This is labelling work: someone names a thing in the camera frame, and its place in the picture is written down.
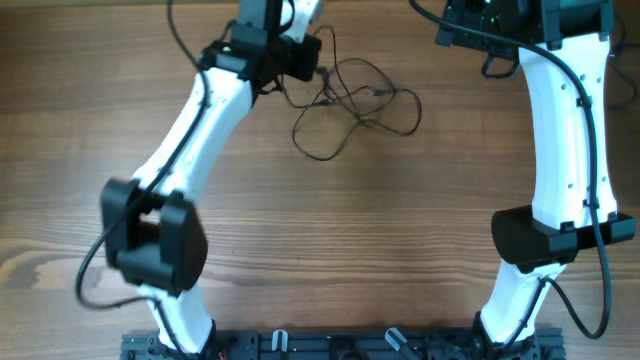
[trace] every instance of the wooden table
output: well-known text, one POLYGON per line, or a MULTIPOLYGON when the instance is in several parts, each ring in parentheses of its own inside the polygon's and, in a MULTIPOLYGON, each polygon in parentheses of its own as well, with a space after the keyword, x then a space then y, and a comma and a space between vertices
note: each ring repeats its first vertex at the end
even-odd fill
MULTIPOLYGON (((629 20, 629 40, 638 41, 631 19, 640 5, 617 6, 629 20)), ((2 359, 114 359, 122 334, 155 327, 144 304, 89 312, 72 287, 101 229, 102 186, 146 161, 192 86, 193 70, 164 12, 0 12, 2 359)), ((235 5, 178 6, 176 22, 198 51, 235 12, 235 5)), ((341 156, 318 163, 291 144, 298 112, 280 94, 261 97, 227 143, 199 206, 210 244, 200 282, 207 308, 220 329, 468 326, 499 266, 491 215, 529 203, 534 190, 524 76, 484 80, 482 54, 434 45, 436 27, 405 1, 331 2, 322 23, 335 26, 339 57, 370 59, 418 92, 422 126, 409 138, 359 131, 341 156)), ((330 59, 325 51, 321 62, 330 59)), ((617 60, 636 81, 638 59, 628 50, 617 60)), ((626 95, 613 74, 607 79, 610 98, 626 95)), ((319 85, 288 84, 298 101, 319 85)), ((413 108, 406 104, 385 118, 408 121, 413 108)), ((607 114, 615 195, 635 217, 639 104, 607 114)), ((306 145, 328 151, 337 141, 329 129, 343 130, 348 117, 318 110, 309 122, 306 145)), ((614 313, 599 341, 584 339, 550 292, 538 325, 564 328, 570 359, 638 358, 638 256, 637 241, 609 248, 614 313)), ((593 328, 601 307, 596 252, 581 252, 560 281, 593 328)), ((102 256, 86 284, 93 299, 134 293, 102 256)))

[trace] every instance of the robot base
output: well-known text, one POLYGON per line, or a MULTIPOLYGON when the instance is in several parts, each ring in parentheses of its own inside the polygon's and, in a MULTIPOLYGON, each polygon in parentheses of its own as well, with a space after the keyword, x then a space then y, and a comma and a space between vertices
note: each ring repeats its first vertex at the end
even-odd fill
MULTIPOLYGON (((471 328, 407 331, 407 346, 420 360, 481 360, 481 341, 471 328)), ((384 332, 259 334, 256 331, 219 331, 220 351, 193 356, 199 360, 408 360, 385 340, 384 332)), ((167 360, 180 357, 160 344, 158 332, 122 337, 120 360, 167 360)), ((510 360, 564 360, 561 329, 537 330, 524 353, 502 357, 510 360)))

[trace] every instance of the tabletop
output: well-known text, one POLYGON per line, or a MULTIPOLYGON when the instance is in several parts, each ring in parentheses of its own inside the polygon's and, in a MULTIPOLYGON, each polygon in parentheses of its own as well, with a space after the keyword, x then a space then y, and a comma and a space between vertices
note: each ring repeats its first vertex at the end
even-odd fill
MULTIPOLYGON (((425 1, 440 12, 441 1, 425 1)), ((629 41, 640 41, 635 1, 617 1, 629 41)), ((234 4, 176 6, 194 52, 218 37, 234 4)), ((410 137, 359 129, 328 162, 291 143, 299 114, 279 93, 262 96, 235 129, 198 213, 209 240, 200 285, 219 329, 384 329, 470 326, 500 265, 490 233, 497 210, 531 202, 535 152, 520 72, 485 80, 483 54, 434 44, 437 27, 405 1, 333 1, 321 24, 337 32, 338 57, 375 63, 414 90, 423 118, 410 137)), ((331 65, 330 38, 320 63, 331 65)), ((640 81, 640 52, 616 64, 640 81)), ((508 68, 508 64, 497 64, 508 68)), ((367 82, 362 69, 347 81, 367 82)), ((184 105, 194 71, 160 5, 0 11, 0 358, 113 359, 121 335, 156 327, 146 305, 106 312, 74 299, 76 271, 101 230, 107 179, 130 178, 184 105)), ((294 101, 320 82, 288 81, 294 101)), ((610 102, 628 85, 607 73, 610 102)), ((607 111, 610 178, 619 209, 640 216, 640 102, 607 111)), ((410 99, 382 115, 406 125, 410 99)), ((350 124, 345 112, 311 110, 300 141, 320 154, 350 124)), ((551 291, 539 327, 562 327, 570 359, 637 359, 640 245, 608 248, 613 317, 598 341, 582 337, 551 291)), ((601 274, 581 252, 559 282, 595 328, 601 274)), ((92 263, 86 294, 135 294, 92 263)))

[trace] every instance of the wood grain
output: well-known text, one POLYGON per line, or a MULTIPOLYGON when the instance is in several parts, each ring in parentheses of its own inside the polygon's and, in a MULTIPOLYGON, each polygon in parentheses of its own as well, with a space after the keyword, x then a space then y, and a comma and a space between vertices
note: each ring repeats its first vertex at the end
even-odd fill
MULTIPOLYGON (((640 14, 635 1, 617 6, 627 19, 640 14)), ((176 22, 197 51, 235 10, 178 6, 176 22)), ((279 94, 260 98, 199 208, 210 242, 207 308, 221 329, 468 326, 499 266, 491 215, 533 194, 524 77, 484 80, 481 54, 435 46, 436 27, 404 2, 330 2, 322 22, 338 32, 339 57, 370 59, 420 95, 422 126, 409 138, 360 131, 337 159, 317 163, 290 142, 298 112, 279 94)), ((630 41, 640 40, 639 26, 629 21, 630 41)), ((155 150, 193 71, 162 6, 4 10, 0 52, 0 358, 113 359, 122 334, 155 324, 144 305, 83 310, 75 272, 100 231, 102 186, 129 177, 155 150)), ((617 60, 636 80, 639 57, 629 50, 617 60)), ((321 62, 330 59, 325 51, 321 62)), ((345 70, 349 81, 367 76, 345 70)), ((626 95, 607 79, 610 99, 626 95)), ((288 85, 301 102, 318 82, 288 85)), ((411 111, 400 99, 385 119, 406 122, 411 111)), ((607 114, 610 177, 620 209, 636 217, 639 113, 636 102, 607 114)), ((309 122, 305 144, 322 152, 347 118, 318 111, 309 122)), ((548 296, 538 324, 565 329, 571 359, 638 358, 639 255, 637 241, 609 249, 614 314, 600 341, 583 339, 557 295, 548 296)), ((86 282, 96 299, 132 293, 102 258, 86 282)), ((596 253, 581 253, 561 283, 595 326, 596 253)))

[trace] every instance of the wooden surface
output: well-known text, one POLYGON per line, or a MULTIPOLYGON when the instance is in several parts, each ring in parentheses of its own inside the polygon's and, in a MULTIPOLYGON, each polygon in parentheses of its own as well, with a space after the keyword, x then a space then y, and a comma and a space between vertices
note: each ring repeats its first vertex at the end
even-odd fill
MULTIPOLYGON (((640 14, 635 1, 617 5, 627 19, 640 14)), ((191 88, 193 71, 164 11, 0 12, 2 359, 114 359, 122 334, 155 326, 146 305, 82 309, 72 284, 100 231, 102 186, 146 161, 191 88)), ((179 6, 176 13, 198 51, 235 6, 179 6)), ((298 112, 280 94, 261 97, 227 143, 199 207, 210 242, 201 278, 206 306, 220 329, 468 326, 499 267, 491 215, 533 194, 524 76, 484 80, 481 54, 435 46, 436 27, 404 2, 331 3, 322 23, 335 26, 340 57, 370 59, 417 91, 423 124, 410 138, 360 131, 341 156, 318 163, 291 144, 298 112)), ((638 41, 638 23, 628 27, 638 41)), ((629 50, 618 60, 636 80, 639 58, 629 50)), ((321 61, 329 64, 330 54, 321 61)), ((359 69, 344 72, 351 82, 368 81, 359 69)), ((612 74, 607 79, 611 97, 625 96, 612 74)), ((318 86, 288 84, 299 102, 318 86)), ((410 104, 401 99, 385 119, 409 121, 410 104)), ((639 104, 607 114, 615 195, 635 217, 639 104)), ((330 130, 344 130, 347 118, 318 111, 302 140, 326 152, 337 141, 330 130)), ((565 329, 570 359, 639 357, 638 256, 638 241, 609 248, 614 310, 602 340, 585 340, 550 292, 538 325, 565 329)), ((594 251, 580 253, 560 278, 591 328, 600 316, 600 281, 594 251)), ((133 293, 103 258, 86 284, 94 299, 133 293)))

